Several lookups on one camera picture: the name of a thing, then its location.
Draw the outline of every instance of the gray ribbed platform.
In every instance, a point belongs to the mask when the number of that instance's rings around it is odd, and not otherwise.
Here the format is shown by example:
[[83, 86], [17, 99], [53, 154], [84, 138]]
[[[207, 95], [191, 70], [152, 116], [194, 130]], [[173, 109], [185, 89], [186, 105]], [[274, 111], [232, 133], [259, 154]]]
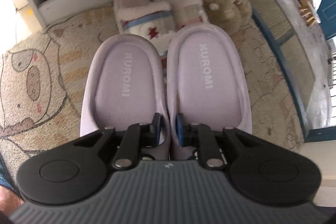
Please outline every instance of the gray ribbed platform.
[[68, 206], [21, 206], [14, 223], [29, 224], [300, 224], [327, 217], [312, 204], [272, 208], [238, 194], [221, 172], [193, 160], [142, 161], [116, 172], [95, 196]]

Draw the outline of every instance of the blue stripe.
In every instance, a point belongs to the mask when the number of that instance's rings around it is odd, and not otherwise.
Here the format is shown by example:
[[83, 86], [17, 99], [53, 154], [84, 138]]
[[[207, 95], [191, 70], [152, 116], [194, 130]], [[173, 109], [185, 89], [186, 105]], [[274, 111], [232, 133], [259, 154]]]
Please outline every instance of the blue stripe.
[[268, 26], [263, 22], [263, 19], [261, 17], [261, 15], [255, 10], [252, 9], [252, 18], [255, 21], [257, 27], [260, 29], [261, 33], [263, 34], [263, 36], [265, 37], [269, 47], [271, 48], [272, 52], [274, 53], [278, 64], [281, 68], [281, 71], [283, 73], [283, 76], [286, 80], [286, 83], [288, 85], [289, 91], [292, 95], [293, 98], [293, 102], [296, 108], [296, 112], [297, 112], [297, 116], [299, 118], [300, 121], [300, 125], [301, 125], [301, 129], [302, 129], [302, 133], [304, 138], [306, 139], [307, 135], [308, 135], [308, 120], [307, 120], [307, 114], [306, 114], [306, 110], [305, 107], [303, 105], [301, 96], [300, 96], [300, 92], [298, 87], [295, 84], [294, 81], [294, 77], [286, 63], [286, 60], [283, 56], [283, 53], [280, 49], [280, 45], [276, 42], [276, 40], [274, 39], [270, 29], [268, 28]]
[[170, 15], [171, 15], [170, 11], [162, 11], [162, 12], [146, 15], [144, 17], [140, 17], [138, 19], [134, 19], [134, 20], [126, 23], [123, 26], [123, 29], [126, 31], [129, 28], [132, 28], [134, 26], [137, 26], [137, 25], [140, 25], [140, 24], [143, 24], [143, 23], [146, 23], [146, 22], [150, 22], [150, 21], [153, 21], [153, 20], [158, 19], [158, 18], [168, 17]]

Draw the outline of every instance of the blue door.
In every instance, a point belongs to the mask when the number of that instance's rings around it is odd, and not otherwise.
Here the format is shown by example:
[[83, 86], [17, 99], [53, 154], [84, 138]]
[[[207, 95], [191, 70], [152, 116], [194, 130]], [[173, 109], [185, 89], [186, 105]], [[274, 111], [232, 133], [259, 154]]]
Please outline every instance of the blue door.
[[322, 0], [317, 13], [321, 18], [325, 39], [336, 36], [336, 0]]

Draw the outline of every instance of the white fluffy slipper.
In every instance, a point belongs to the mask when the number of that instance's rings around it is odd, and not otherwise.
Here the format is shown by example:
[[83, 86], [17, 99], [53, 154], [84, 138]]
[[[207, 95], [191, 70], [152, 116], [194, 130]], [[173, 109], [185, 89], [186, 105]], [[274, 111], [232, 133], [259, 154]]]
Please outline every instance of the white fluffy slipper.
[[172, 7], [177, 28], [208, 22], [208, 17], [203, 9], [203, 0], [153, 0], [156, 2], [169, 1]]
[[137, 34], [151, 41], [161, 57], [167, 55], [176, 22], [168, 2], [151, 0], [114, 0], [114, 12], [120, 33]]

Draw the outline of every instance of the slipper insole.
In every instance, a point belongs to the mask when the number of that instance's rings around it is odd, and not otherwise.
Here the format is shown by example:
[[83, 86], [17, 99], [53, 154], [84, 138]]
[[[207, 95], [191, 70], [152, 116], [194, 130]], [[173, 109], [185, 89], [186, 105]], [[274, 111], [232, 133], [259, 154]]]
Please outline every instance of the slipper insole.
[[95, 94], [97, 125], [121, 131], [134, 123], [150, 123], [156, 110], [154, 94], [146, 53], [131, 43], [114, 46], [105, 59]]
[[204, 123], [212, 130], [236, 127], [242, 120], [236, 77], [229, 52], [211, 33], [194, 33], [179, 52], [179, 112], [188, 123]]

